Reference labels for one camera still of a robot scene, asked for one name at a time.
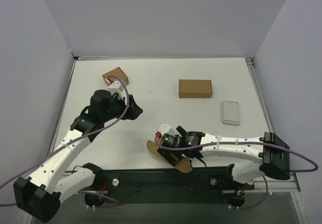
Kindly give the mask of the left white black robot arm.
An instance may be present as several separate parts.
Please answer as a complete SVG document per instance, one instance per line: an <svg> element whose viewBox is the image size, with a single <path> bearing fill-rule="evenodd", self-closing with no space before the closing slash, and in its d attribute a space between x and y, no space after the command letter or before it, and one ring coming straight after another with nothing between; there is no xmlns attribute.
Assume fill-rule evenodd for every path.
<svg viewBox="0 0 322 224"><path fill-rule="evenodd" d="M13 184L16 206L39 221L46 223L57 213L60 205L85 187L99 189L103 185L102 171L96 165L85 164L67 177L61 176L73 160L110 120L135 120L143 110L128 92L110 93L97 90L90 104L73 121L61 144L27 178L19 177Z"/></svg>

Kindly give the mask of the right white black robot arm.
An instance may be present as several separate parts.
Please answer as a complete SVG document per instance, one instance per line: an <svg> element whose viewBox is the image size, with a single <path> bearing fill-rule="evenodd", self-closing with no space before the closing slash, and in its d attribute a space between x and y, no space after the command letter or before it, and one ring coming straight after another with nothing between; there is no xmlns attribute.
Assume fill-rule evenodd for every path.
<svg viewBox="0 0 322 224"><path fill-rule="evenodd" d="M254 178L267 176L276 180L290 178L290 147L278 135L265 132L254 138L232 138L209 133L171 128L161 124L155 134L158 152L172 166L184 159L202 161L208 157L241 159L228 176L245 184Z"/></svg>

